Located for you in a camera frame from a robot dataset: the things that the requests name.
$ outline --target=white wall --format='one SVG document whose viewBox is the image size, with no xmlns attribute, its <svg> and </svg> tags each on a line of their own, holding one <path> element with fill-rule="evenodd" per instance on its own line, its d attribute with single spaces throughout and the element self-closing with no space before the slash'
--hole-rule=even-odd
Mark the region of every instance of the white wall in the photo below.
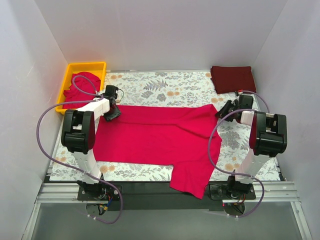
<svg viewBox="0 0 320 240">
<path fill-rule="evenodd" d="M 33 0 L 0 3 L 0 238 L 21 239 L 48 160 L 36 143 L 40 114 L 57 99 L 67 62 Z M 60 118 L 42 124 L 52 151 Z"/>
<path fill-rule="evenodd" d="M 288 0 L 253 65 L 271 111 L 287 116 L 288 145 L 278 160 L 296 184 L 313 239 L 320 239 L 319 13 L 319 0 Z"/>
<path fill-rule="evenodd" d="M 252 65 L 287 0 L 35 0 L 68 62 L 108 70 Z"/>
</svg>

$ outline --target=yellow plastic bin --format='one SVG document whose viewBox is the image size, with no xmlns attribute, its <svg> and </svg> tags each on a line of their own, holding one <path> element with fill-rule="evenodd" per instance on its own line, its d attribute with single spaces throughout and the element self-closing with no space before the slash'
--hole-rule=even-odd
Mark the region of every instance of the yellow plastic bin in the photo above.
<svg viewBox="0 0 320 240">
<path fill-rule="evenodd" d="M 104 89 L 105 84 L 105 76 L 106 76 L 106 68 L 107 63 L 106 62 L 78 62 L 78 63 L 70 63 L 68 64 L 68 67 L 66 68 L 63 83 L 60 88 L 59 97 L 57 100 L 57 104 L 63 103 L 66 100 L 66 97 L 64 95 L 64 91 L 68 90 L 71 86 L 71 77 L 72 74 L 78 74 L 80 72 L 89 72 L 94 75 L 96 75 L 100 80 L 100 91 Z M 67 109 L 63 109 L 63 106 L 56 106 L 55 111 L 61 114 L 65 114 L 65 111 Z"/>
</svg>

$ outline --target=floral patterned mat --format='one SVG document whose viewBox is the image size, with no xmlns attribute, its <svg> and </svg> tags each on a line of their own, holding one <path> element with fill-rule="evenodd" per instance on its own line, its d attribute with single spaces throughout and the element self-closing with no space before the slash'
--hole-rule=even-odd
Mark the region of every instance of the floral patterned mat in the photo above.
<svg viewBox="0 0 320 240">
<path fill-rule="evenodd" d="M 213 104 L 220 110 L 227 100 L 236 98 L 234 93 L 217 94 L 211 81 L 210 72 L 122 72 L 108 73 L 105 86 L 115 85 L 124 91 L 119 104 L 163 107 L 200 107 Z M 256 100 L 253 108 L 258 109 Z M 222 145 L 217 165 L 227 171 L 238 168 L 249 150 L 250 128 L 235 122 L 224 122 L 218 129 Z M 75 158 L 61 145 L 60 135 L 53 157 L 57 160 L 78 166 Z M 170 181 L 173 166 L 97 162 L 107 181 Z M 228 175 L 214 170 L 211 181 L 226 181 Z M 279 181 L 276 162 L 271 159 L 257 174 L 263 181 Z M 76 181 L 82 173 L 52 164 L 51 181 Z"/>
</svg>

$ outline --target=red shirt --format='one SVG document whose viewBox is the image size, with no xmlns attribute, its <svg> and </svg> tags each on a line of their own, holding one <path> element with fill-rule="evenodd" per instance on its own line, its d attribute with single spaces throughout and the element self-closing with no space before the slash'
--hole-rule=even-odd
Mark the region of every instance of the red shirt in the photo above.
<svg viewBox="0 0 320 240">
<path fill-rule="evenodd" d="M 170 187 L 202 198 L 214 167 L 208 141 L 217 124 L 215 107 L 118 106 L 121 116 L 100 118 L 93 153 L 97 161 L 173 165 Z M 214 134 L 217 163 L 221 138 Z"/>
<path fill-rule="evenodd" d="M 90 72 L 79 72 L 77 74 L 72 74 L 71 77 L 71 81 L 75 76 L 84 76 L 87 77 L 95 86 L 95 89 L 97 91 L 100 90 L 100 78 L 97 77 L 96 75 L 93 75 Z M 77 77 L 74 80 L 76 86 L 78 88 L 80 88 L 81 90 L 87 92 L 87 93 L 91 93 L 91 94 L 95 94 L 95 89 L 93 88 L 93 86 L 90 84 L 90 82 L 83 78 L 83 77 Z M 92 100 L 95 98 L 95 96 L 93 95 L 88 95 L 86 93 L 80 92 L 78 89 L 76 89 L 76 87 L 71 84 L 70 88 L 68 90 L 64 90 L 63 92 L 64 96 L 65 96 L 65 104 L 63 104 L 63 109 L 78 109 L 83 107 L 84 105 L 86 105 L 87 103 L 73 103 L 70 104 L 68 102 L 73 102 L 73 101 L 84 101 L 84 100 Z"/>
</svg>

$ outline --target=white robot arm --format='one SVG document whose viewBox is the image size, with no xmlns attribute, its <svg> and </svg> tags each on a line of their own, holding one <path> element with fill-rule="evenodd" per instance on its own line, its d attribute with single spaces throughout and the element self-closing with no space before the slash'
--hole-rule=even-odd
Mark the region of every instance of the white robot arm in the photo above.
<svg viewBox="0 0 320 240">
<path fill-rule="evenodd" d="M 92 149 L 96 140 L 95 121 L 101 116 L 106 121 L 111 121 L 121 115 L 116 106 L 118 90 L 115 86 L 107 85 L 103 99 L 97 98 L 97 101 L 90 102 L 77 110 L 68 109 L 64 113 L 62 145 L 72 153 L 79 168 L 97 178 L 101 177 L 101 172 Z M 87 184 L 98 182 L 87 175 L 84 175 L 82 180 Z"/>
<path fill-rule="evenodd" d="M 216 114 L 223 118 L 228 113 L 238 109 L 251 109 L 253 97 L 241 94 L 234 101 L 227 101 L 224 107 Z M 263 165 L 287 148 L 287 119 L 285 115 L 270 114 L 260 111 L 238 112 L 226 119 L 229 122 L 236 120 L 240 124 L 251 127 L 249 137 L 249 152 L 240 167 L 235 172 L 255 177 Z M 233 196 L 247 194 L 252 187 L 253 179 L 249 176 L 231 175 L 228 178 L 226 189 Z"/>
</svg>

